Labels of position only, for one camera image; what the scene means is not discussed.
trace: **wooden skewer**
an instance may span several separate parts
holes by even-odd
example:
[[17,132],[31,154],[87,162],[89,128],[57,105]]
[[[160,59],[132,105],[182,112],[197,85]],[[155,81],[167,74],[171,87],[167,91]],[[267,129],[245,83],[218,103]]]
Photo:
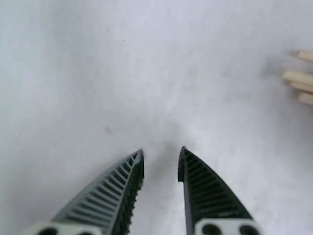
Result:
[[296,88],[296,89],[299,89],[299,90],[303,90],[305,92],[313,93],[313,87],[312,86],[308,86],[308,85],[300,83],[300,82],[290,82],[289,85],[292,88]]
[[302,92],[298,96],[298,100],[302,103],[313,105],[313,95]]
[[313,75],[307,73],[296,71],[283,71],[282,76],[284,79],[291,82],[299,82],[309,86],[313,86]]
[[313,61],[313,52],[299,51],[298,58]]

